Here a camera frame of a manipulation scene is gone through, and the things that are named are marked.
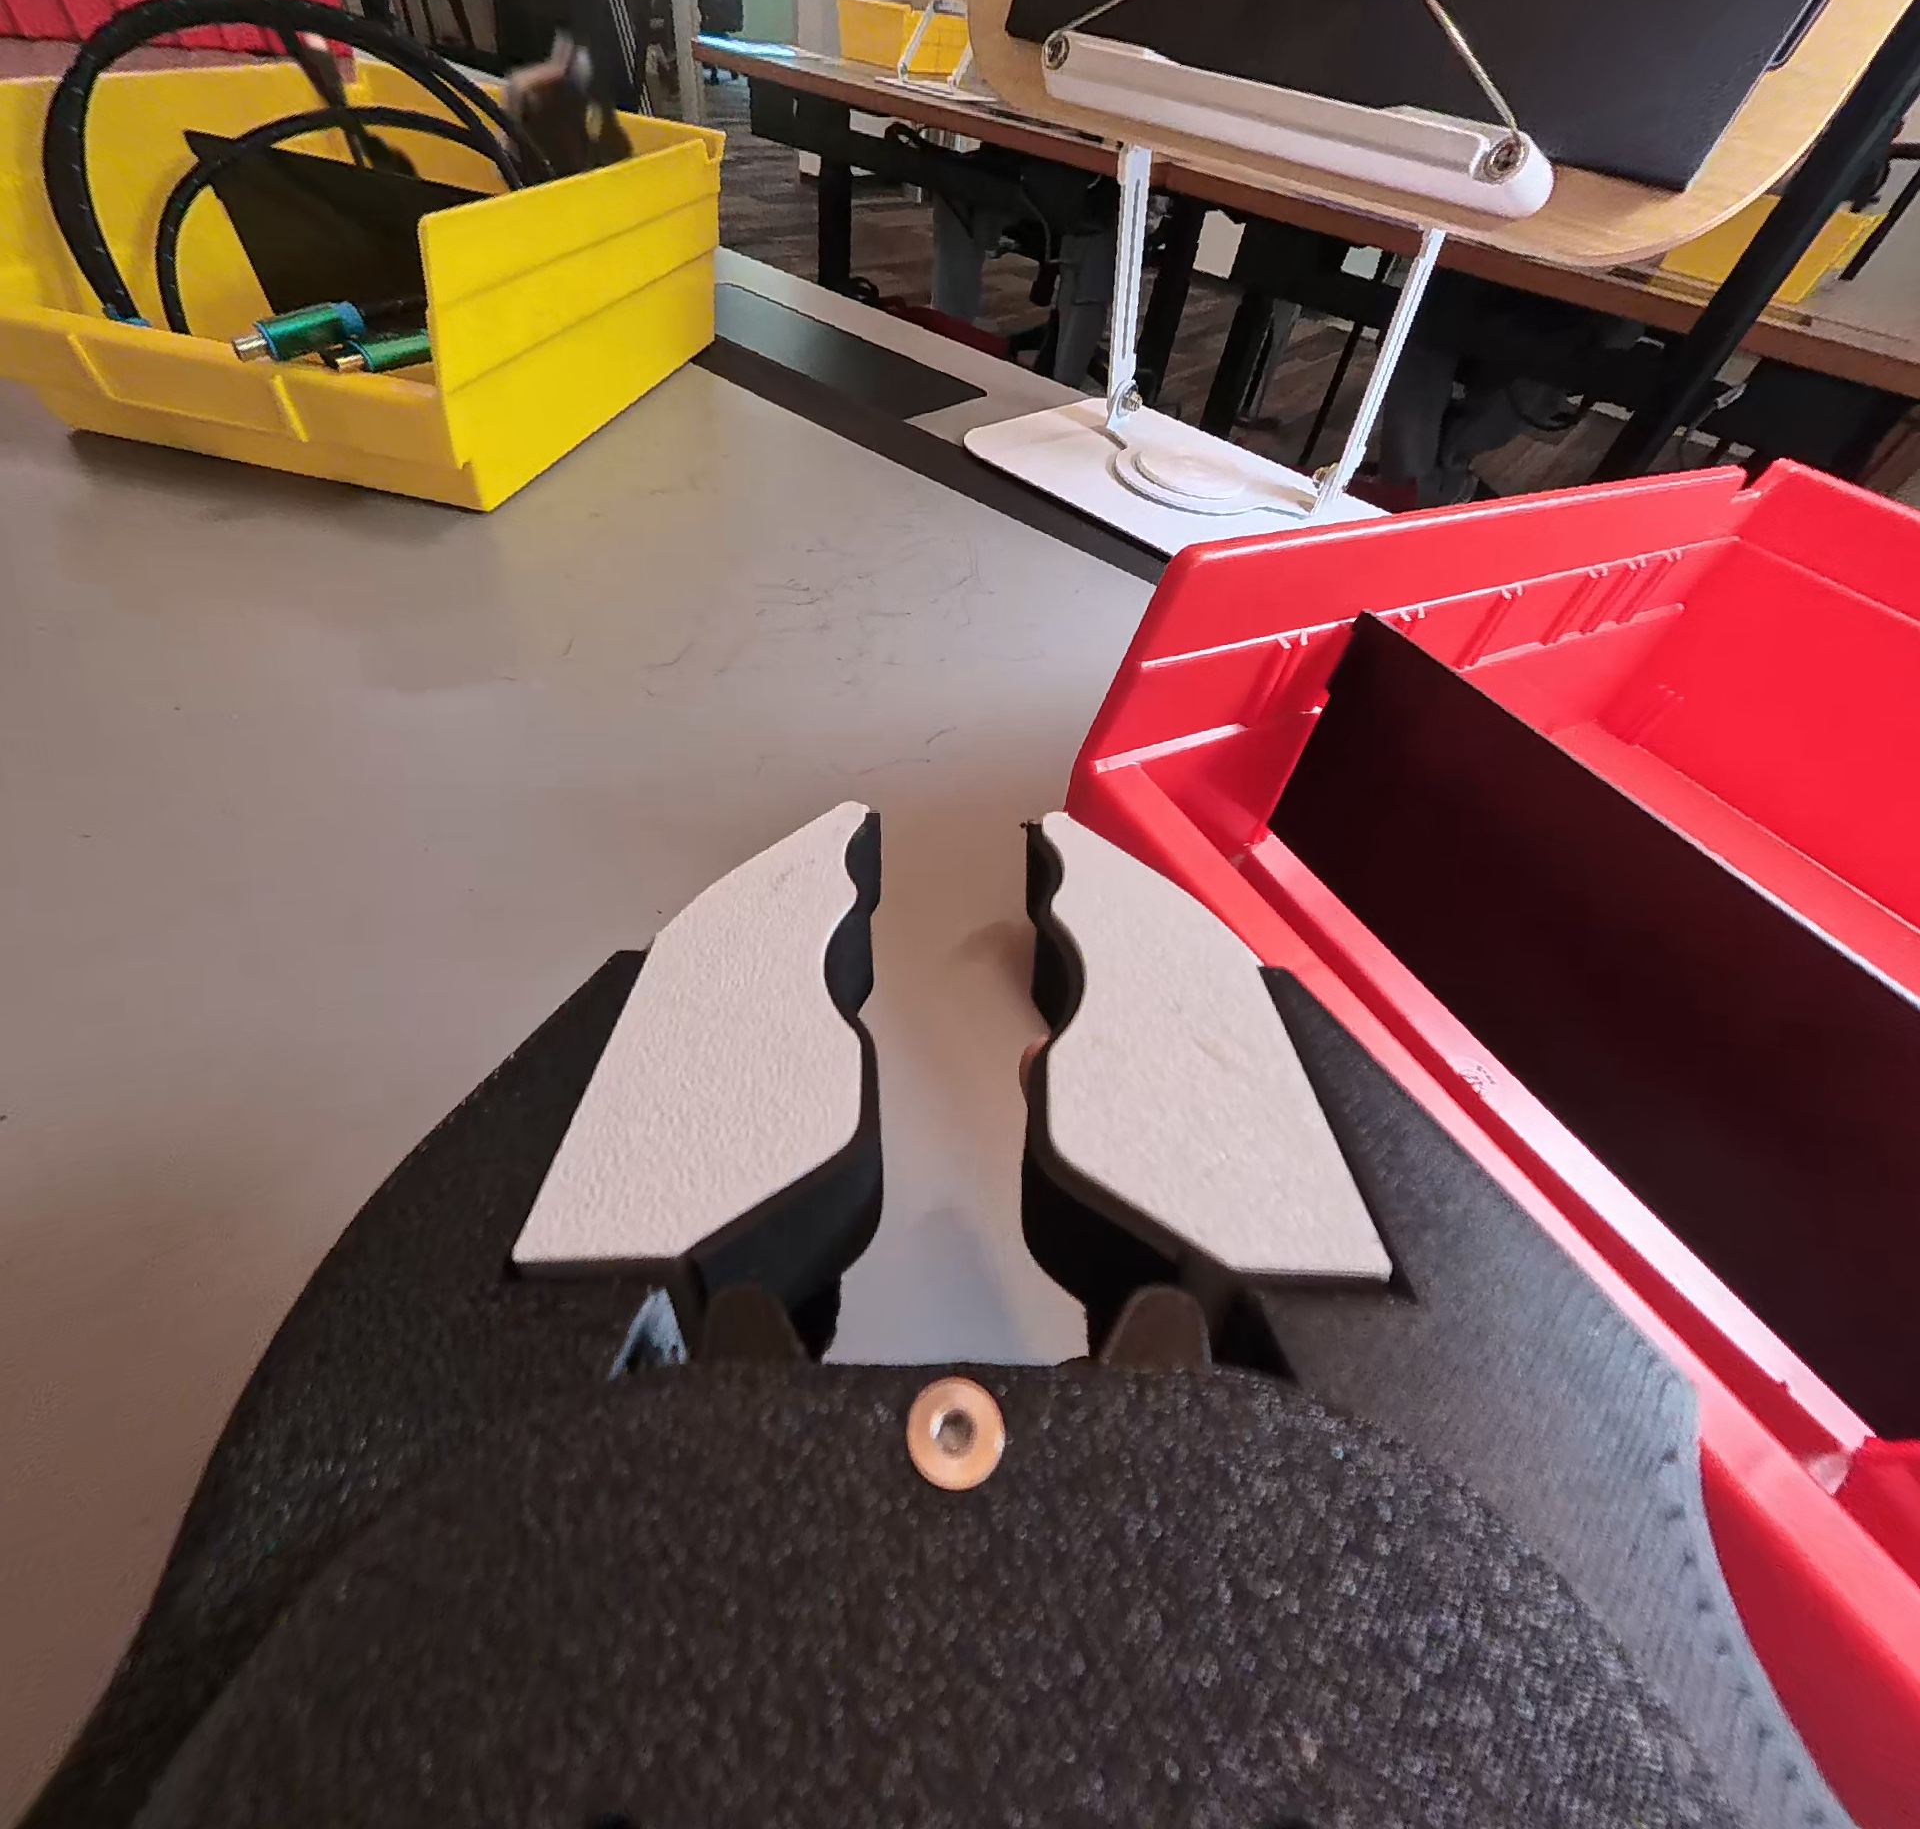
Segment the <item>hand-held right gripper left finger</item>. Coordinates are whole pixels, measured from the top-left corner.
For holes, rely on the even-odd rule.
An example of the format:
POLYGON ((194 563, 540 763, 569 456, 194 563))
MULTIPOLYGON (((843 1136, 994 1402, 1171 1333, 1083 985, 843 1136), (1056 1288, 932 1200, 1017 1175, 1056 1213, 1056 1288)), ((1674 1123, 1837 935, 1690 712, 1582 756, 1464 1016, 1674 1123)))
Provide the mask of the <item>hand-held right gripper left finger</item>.
POLYGON ((876 1238, 876 807, 840 802, 648 945, 511 1247, 536 1278, 645 1274, 695 1333, 728 1288, 812 1356, 876 1238))

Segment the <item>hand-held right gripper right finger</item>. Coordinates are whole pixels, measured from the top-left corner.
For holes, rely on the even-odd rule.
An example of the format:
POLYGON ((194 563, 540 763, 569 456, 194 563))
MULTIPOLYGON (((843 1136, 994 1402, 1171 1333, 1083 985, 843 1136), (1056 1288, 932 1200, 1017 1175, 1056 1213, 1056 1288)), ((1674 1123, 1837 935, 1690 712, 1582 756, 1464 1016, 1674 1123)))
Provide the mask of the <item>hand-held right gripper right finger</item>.
POLYGON ((1067 811, 1024 827, 1036 932, 1022 1233, 1108 1356, 1130 1305, 1267 1356, 1267 1298, 1394 1295, 1397 1267, 1276 980, 1191 892, 1067 811))

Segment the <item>black bin divider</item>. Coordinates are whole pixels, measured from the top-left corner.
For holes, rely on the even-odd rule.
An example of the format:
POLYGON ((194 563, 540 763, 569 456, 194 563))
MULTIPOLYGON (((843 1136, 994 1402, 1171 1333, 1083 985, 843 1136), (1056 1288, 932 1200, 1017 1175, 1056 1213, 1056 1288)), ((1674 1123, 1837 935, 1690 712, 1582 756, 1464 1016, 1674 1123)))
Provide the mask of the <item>black bin divider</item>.
POLYGON ((252 274, 274 311, 424 297, 421 218, 483 203, 480 190, 266 147, 214 175, 252 274))
POLYGON ((1916 1001, 1358 615, 1278 840, 1883 1441, 1916 1436, 1916 1001))

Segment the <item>white tablet stand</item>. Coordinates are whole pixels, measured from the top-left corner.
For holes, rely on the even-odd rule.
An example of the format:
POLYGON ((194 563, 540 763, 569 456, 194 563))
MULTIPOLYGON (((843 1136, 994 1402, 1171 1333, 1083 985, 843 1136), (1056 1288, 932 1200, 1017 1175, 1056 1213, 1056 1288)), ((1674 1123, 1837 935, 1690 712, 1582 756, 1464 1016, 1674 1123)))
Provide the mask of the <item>white tablet stand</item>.
POLYGON ((989 71, 1053 126, 1091 124, 1118 151, 1118 256, 1110 274, 1108 385, 1097 399, 1041 406, 963 432, 963 446, 997 471, 1065 499, 1130 542, 1172 555, 1229 531, 1296 531, 1379 520, 1349 490, 1379 426, 1386 387, 1402 357, 1446 237, 1519 225, 1547 207, 1553 169, 1506 96, 1485 73, 1441 0, 1424 9, 1494 120, 1416 104, 1358 104, 1306 90, 1267 87, 1163 52, 1091 34, 1123 0, 1048 29, 1041 43, 1008 34, 1011 0, 975 0, 971 36, 989 71), (1227 151, 1245 180, 1278 193, 1379 190, 1423 233, 1397 304, 1379 338, 1341 455, 1319 475, 1286 469, 1232 441, 1150 411, 1138 385, 1138 284, 1153 157, 1177 150, 1227 151))

